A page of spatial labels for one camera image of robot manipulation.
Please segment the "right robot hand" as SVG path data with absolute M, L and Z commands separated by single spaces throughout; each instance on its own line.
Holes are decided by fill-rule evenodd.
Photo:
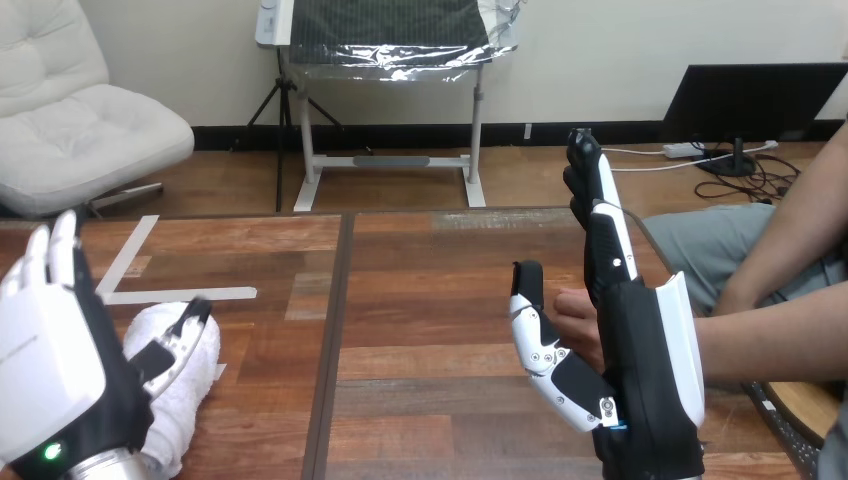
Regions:
M 515 264 L 509 314 L 531 384 L 574 429 L 592 435 L 607 479 L 699 479 L 705 419 L 701 355 L 685 276 L 649 287 L 640 275 L 609 161 L 573 130 L 563 173 L 586 233 L 584 283 L 605 369 L 566 345 L 544 313 L 543 269 Z

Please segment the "person's hand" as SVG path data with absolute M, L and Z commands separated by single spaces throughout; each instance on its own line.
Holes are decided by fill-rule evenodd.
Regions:
M 597 310 L 585 290 L 561 289 L 553 302 L 551 319 L 564 344 L 594 370 L 605 370 Z

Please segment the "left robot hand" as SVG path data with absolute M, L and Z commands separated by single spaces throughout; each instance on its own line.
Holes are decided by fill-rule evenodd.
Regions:
M 173 479 L 221 347 L 202 297 L 119 335 L 73 210 L 30 235 L 1 281 L 1 463 L 22 479 Z

